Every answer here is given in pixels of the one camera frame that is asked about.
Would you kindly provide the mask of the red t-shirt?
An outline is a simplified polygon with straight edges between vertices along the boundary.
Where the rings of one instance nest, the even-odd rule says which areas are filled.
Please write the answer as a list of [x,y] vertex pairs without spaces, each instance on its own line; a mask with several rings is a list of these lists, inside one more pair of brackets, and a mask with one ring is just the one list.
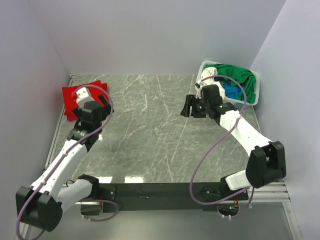
[[[64,102],[64,108],[65,108],[64,115],[66,116],[68,121],[76,121],[78,119],[76,115],[72,112],[72,110],[78,107],[78,104],[76,103],[75,90],[80,86],[83,86],[83,85],[81,84],[81,85],[70,86],[70,87],[66,87],[66,86],[62,87],[63,102]],[[93,99],[99,102],[100,104],[102,102],[98,98],[99,94],[102,94],[108,100],[107,95],[103,93],[101,90],[98,90],[97,88],[90,87],[89,92],[93,97]]]

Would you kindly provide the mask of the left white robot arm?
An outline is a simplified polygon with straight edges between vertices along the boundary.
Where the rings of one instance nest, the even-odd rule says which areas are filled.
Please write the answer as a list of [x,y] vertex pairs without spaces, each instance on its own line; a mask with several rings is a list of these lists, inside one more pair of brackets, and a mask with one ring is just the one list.
[[25,223],[51,232],[76,202],[100,197],[99,179],[94,176],[84,174],[71,186],[62,186],[97,142],[114,109],[103,94],[94,100],[85,88],[76,93],[76,103],[78,106],[72,111],[77,121],[59,154],[30,187],[22,186],[16,192],[17,230]]

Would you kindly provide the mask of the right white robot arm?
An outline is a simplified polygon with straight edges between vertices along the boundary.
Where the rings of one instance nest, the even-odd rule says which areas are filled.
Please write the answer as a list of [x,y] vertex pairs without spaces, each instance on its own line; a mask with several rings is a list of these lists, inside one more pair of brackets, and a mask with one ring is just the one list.
[[242,117],[232,103],[224,103],[218,86],[204,86],[199,98],[194,94],[186,95],[180,114],[186,118],[209,117],[228,131],[246,151],[246,169],[222,178],[223,184],[219,187],[222,198],[230,200],[239,189],[258,189],[287,175],[284,145],[263,136]]

